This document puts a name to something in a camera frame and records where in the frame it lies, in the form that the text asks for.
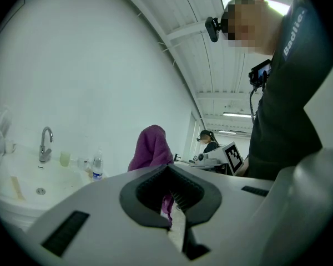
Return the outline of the clear water bottle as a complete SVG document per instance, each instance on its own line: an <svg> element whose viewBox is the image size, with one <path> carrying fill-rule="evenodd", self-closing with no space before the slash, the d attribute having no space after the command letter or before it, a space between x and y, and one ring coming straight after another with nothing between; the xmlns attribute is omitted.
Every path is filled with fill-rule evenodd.
<svg viewBox="0 0 333 266"><path fill-rule="evenodd" d="M99 181L103 178L103 156L101 148L99 148L97 153L94 155L92 163L92 171L93 171L92 178L94 181Z"/></svg>

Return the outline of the person's black shirt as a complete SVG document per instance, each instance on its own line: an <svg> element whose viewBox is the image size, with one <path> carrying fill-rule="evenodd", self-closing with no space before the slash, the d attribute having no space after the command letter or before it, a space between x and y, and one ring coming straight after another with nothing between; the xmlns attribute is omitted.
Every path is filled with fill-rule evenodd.
<svg viewBox="0 0 333 266"><path fill-rule="evenodd" d="M246 177L273 181L322 148L304 107L332 67L333 41L312 1L293 0L256 112Z"/></svg>

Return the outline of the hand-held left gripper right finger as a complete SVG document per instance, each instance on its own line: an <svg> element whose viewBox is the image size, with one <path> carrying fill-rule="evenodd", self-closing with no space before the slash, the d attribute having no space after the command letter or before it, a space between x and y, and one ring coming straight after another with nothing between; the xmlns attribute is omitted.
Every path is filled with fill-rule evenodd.
<svg viewBox="0 0 333 266"><path fill-rule="evenodd" d="M244 228L245 222L250 219L265 199L264 196L244 191L242 188L250 186L269 191L274 182L222 175L187 165L176 164L175 166L212 183L222 195L221 204L214 215L207 222L191 228L195 241L207 247L209 251L194 260L188 260L188 266L216 266L221 260L213 258L212 255L220 249L221 243L228 236Z"/></svg>

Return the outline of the white sink basin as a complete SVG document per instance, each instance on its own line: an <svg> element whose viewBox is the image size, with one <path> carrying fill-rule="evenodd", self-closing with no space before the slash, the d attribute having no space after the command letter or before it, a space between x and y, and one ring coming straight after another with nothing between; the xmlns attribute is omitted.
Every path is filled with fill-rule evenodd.
<svg viewBox="0 0 333 266"><path fill-rule="evenodd" d="M57 161L10 162L6 168L8 177L0 187L0 194L18 200L11 182L11 176L16 176L26 199L23 202L41 207L53 206L85 185L79 172L62 167Z"/></svg>

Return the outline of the beige wooden strip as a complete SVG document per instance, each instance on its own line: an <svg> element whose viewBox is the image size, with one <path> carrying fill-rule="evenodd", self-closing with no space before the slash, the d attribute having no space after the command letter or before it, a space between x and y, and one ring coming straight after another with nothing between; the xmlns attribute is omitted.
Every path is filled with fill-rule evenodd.
<svg viewBox="0 0 333 266"><path fill-rule="evenodd" d="M23 196L18 178L16 176L11 176L11 182L12 182L13 188L16 192L16 195L17 195L18 199L21 200L21 201L25 201L26 199Z"/></svg>

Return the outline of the white vanity cabinet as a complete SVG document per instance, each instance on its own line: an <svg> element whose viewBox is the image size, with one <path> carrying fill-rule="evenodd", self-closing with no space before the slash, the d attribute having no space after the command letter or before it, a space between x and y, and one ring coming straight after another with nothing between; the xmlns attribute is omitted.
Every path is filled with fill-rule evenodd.
<svg viewBox="0 0 333 266"><path fill-rule="evenodd" d="M0 164L0 187L3 181L8 177L8 169L6 168L6 164L10 162L22 163L25 161L40 162L38 159L38 153L27 147L16 145L16 150L14 153L5 154L2 157ZM55 157L52 157L49 161L59 162L58 158ZM79 170L76 160L71 160L67 168L79 172L82 180L85 182L85 185L93 182L92 173ZM7 223L19 227L23 231L26 231L37 220L38 217L40 217L43 213L55 205L41 207L37 204L25 203L18 199L10 198L0 194L0 218Z"/></svg>

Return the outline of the chrome faucet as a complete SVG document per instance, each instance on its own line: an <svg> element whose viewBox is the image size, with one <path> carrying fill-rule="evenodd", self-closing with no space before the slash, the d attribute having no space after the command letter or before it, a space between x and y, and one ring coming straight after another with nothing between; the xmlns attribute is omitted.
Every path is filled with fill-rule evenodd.
<svg viewBox="0 0 333 266"><path fill-rule="evenodd" d="M46 134L49 136L49 142L54 142L52 129L49 126L46 126L42 131L41 144L39 147L39 161L42 163L47 162L50 159L52 153L52 150L50 148L47 149L45 146Z"/></svg>

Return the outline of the clear drinking glass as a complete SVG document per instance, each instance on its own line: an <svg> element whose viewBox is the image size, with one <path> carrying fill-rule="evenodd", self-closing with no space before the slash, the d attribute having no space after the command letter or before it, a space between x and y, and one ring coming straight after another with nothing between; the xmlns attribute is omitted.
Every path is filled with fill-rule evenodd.
<svg viewBox="0 0 333 266"><path fill-rule="evenodd" d="M77 159L77 167L81 171L89 172L90 171L90 161L87 158L79 157Z"/></svg>

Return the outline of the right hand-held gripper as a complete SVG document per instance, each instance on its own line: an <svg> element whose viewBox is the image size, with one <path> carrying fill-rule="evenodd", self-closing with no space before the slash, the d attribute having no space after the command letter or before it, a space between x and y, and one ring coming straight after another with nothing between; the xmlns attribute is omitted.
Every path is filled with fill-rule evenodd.
<svg viewBox="0 0 333 266"><path fill-rule="evenodd" d="M235 176L243 167L243 158L235 142L221 146L208 153L201 153L195 163L195 167L201 170Z"/></svg>

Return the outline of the purple cloth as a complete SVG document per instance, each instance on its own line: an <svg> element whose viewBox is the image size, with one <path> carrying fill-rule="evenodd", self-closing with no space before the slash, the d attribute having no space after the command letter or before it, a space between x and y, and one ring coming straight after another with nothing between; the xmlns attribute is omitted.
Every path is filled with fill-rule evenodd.
<svg viewBox="0 0 333 266"><path fill-rule="evenodd" d="M173 155L164 129L158 125L145 128L138 137L128 171L151 167L152 173L132 180L120 193L122 208L137 224L170 230L174 199L167 165L171 163Z"/></svg>

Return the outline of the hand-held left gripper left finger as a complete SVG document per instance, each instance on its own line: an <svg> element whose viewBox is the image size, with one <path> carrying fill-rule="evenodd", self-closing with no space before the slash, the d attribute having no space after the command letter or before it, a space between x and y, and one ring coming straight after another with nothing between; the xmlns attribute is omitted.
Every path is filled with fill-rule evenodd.
<svg viewBox="0 0 333 266"><path fill-rule="evenodd" d="M84 186L41 215L27 231L29 241L55 266L189 266L166 230L137 224L120 205L123 186L152 171L139 169ZM75 211L88 218L58 257L43 243Z"/></svg>

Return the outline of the rectangular ceiling light panel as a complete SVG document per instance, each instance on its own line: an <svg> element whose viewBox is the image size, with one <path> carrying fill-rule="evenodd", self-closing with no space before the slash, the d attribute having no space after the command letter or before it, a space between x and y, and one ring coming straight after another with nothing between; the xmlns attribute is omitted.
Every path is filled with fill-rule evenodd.
<svg viewBox="0 0 333 266"><path fill-rule="evenodd" d="M221 0L224 11L240 12L245 10L246 14L275 13L284 16L290 6L273 0Z"/></svg>

